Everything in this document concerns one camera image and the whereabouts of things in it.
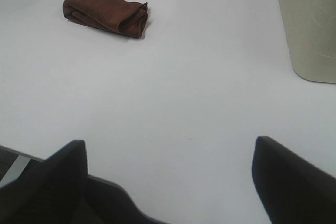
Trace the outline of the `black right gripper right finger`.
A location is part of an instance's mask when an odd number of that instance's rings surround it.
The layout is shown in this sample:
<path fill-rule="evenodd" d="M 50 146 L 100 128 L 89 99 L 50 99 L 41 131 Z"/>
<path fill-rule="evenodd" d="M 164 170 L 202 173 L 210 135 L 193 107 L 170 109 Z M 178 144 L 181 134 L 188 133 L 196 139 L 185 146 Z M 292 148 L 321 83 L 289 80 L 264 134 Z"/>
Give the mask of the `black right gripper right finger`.
<path fill-rule="evenodd" d="M 271 223 L 335 223 L 335 178 L 267 136 L 251 174 Z"/>

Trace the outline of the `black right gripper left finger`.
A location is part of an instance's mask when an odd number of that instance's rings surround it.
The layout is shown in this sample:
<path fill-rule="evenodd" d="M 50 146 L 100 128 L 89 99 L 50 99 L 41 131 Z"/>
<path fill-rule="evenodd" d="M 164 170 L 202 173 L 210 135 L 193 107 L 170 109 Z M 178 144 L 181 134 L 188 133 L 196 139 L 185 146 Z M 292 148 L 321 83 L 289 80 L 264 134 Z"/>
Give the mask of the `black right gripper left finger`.
<path fill-rule="evenodd" d="M 85 142 L 45 160 L 1 147 L 1 223 L 157 223 L 118 184 L 90 176 Z"/>

